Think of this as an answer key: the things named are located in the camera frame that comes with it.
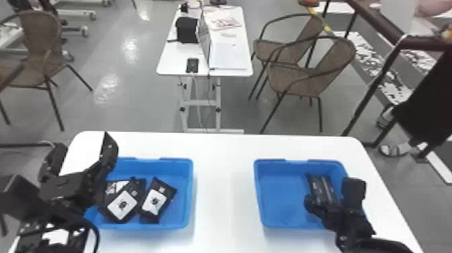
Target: black package with label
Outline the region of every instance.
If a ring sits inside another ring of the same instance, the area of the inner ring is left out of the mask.
[[[146,178],[137,178],[135,181],[139,185],[141,192],[144,193],[146,191]],[[128,182],[129,180],[106,181],[105,191],[102,193],[102,206],[106,206],[108,203],[112,202],[113,198],[116,197],[116,194]]]
[[[165,182],[154,178],[140,203],[141,219],[148,223],[159,223],[161,214],[170,204],[177,190]]]
[[[107,183],[110,186],[106,189],[104,197],[104,204],[98,208],[101,213],[108,220],[116,223],[126,223],[137,212],[137,207],[144,195],[145,180],[137,180],[131,178],[128,183],[124,181],[117,181],[115,184]]]

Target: black box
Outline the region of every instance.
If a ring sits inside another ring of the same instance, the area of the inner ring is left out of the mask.
[[[198,39],[196,38],[197,26],[198,19],[193,17],[179,17],[176,20],[178,42],[198,44]]]
[[[176,195],[177,190],[165,182],[154,178],[139,205],[141,219],[149,223],[159,223],[161,214]]]
[[[126,223],[137,213],[143,195],[143,183],[131,178],[114,196],[108,196],[98,211],[110,221]]]

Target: person's foot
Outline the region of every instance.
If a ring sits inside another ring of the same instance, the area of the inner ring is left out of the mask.
[[[409,153],[411,148],[412,147],[410,146],[410,144],[402,143],[400,145],[394,146],[381,145],[378,148],[378,151],[380,152],[381,155],[384,155],[386,157],[401,157]]]

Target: person's leg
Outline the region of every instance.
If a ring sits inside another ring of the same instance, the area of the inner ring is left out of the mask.
[[[389,122],[391,122],[391,120],[393,119],[391,113],[393,108],[394,105],[390,104],[383,109],[383,112],[381,112],[380,116],[378,116],[377,122],[375,123],[377,127],[384,129],[389,124]]]
[[[378,148],[378,151],[384,156],[400,157],[400,156],[406,155],[413,149],[413,147],[415,147],[421,143],[422,143],[422,141],[418,141],[416,139],[410,139],[409,141],[399,144],[399,145],[394,145],[394,146],[381,145]]]

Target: black object on desk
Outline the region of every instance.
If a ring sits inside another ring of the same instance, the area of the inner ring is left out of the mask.
[[[226,5],[227,0],[211,0],[211,5]]]
[[[198,64],[199,64],[199,59],[197,59],[197,58],[188,58],[187,59],[187,70],[185,70],[185,72],[187,72],[187,73],[198,73]]]
[[[179,17],[178,20],[176,20],[178,42],[198,44],[198,39],[196,38],[197,25],[197,18]]]

